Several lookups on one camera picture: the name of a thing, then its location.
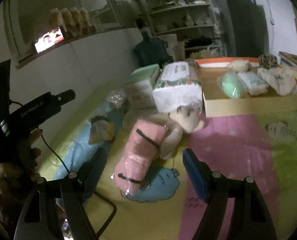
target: pink pouch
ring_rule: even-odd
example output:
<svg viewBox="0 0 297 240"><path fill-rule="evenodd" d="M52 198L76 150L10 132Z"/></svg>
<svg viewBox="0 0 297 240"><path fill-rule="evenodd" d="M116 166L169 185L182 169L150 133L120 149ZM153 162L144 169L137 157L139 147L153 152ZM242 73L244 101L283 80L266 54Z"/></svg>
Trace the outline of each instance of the pink pouch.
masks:
<svg viewBox="0 0 297 240"><path fill-rule="evenodd" d="M137 120L115 167L114 181L123 192L134 194L139 189L166 134L164 126Z"/></svg>

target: lit screen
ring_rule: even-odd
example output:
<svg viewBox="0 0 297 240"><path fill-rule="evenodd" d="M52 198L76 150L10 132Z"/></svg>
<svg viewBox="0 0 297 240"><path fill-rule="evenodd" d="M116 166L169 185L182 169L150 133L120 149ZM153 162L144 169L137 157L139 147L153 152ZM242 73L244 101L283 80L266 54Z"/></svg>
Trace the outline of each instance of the lit screen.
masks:
<svg viewBox="0 0 297 240"><path fill-rule="evenodd" d="M41 38L39 38L37 43L35 43L37 53L52 47L53 45L59 43L63 39L64 38L60 28L54 29L49 33L44 34Z"/></svg>

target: white shelf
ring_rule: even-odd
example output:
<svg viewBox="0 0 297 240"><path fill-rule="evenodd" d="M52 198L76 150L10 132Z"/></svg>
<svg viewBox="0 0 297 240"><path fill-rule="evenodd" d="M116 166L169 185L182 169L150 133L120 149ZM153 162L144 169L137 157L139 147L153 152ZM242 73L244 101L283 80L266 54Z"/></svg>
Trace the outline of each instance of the white shelf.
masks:
<svg viewBox="0 0 297 240"><path fill-rule="evenodd" d="M181 28L176 28L176 29L170 29L170 30L167 30L165 32L156 33L156 35L162 35L162 34L172 33L172 32L176 32L176 31L180 31L180 30L203 28L203 27L214 27L214 24L194 25L194 26L189 26L189 27L181 27Z"/></svg>
<svg viewBox="0 0 297 240"><path fill-rule="evenodd" d="M219 48L219 45L216 44L210 44L207 46L196 46L196 47L191 47L191 48L185 48L185 50L195 50L195 49L207 49L207 48Z"/></svg>
<svg viewBox="0 0 297 240"><path fill-rule="evenodd" d="M150 15L154 15L154 14L158 14L158 13L162 13L162 12L167 12L167 11L171 11L171 10L175 10L175 9L190 8L190 7L195 7L195 6L210 6L210 4L209 3L204 3L204 4L196 3L196 4L172 6L172 7L168 7L168 8L165 8L165 9L152 11L152 12L150 12Z"/></svg>

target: mint green egg-shaped object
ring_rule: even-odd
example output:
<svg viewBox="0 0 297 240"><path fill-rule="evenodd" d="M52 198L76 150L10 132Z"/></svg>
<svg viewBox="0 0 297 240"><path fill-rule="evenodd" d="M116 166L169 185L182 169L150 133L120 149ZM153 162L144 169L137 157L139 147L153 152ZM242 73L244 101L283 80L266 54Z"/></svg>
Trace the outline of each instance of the mint green egg-shaped object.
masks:
<svg viewBox="0 0 297 240"><path fill-rule="evenodd" d="M230 98L242 98L244 96L244 87L235 72L228 72L224 75L222 89Z"/></svg>

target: pink stripe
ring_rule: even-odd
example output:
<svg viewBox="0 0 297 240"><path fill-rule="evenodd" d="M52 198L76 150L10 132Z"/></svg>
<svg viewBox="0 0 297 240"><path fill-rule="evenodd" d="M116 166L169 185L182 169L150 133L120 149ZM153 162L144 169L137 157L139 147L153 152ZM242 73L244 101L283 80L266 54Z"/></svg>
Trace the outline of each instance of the pink stripe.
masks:
<svg viewBox="0 0 297 240"><path fill-rule="evenodd" d="M200 161L227 178L243 180L252 176L261 190L274 221L279 212L279 185L273 168L272 150L265 141L264 130L253 115L215 117L207 120L207 127L190 137L189 147ZM229 199L221 233L226 239L234 200ZM188 179L186 201L182 214L179 240L192 239L204 214L206 205L197 199Z"/></svg>

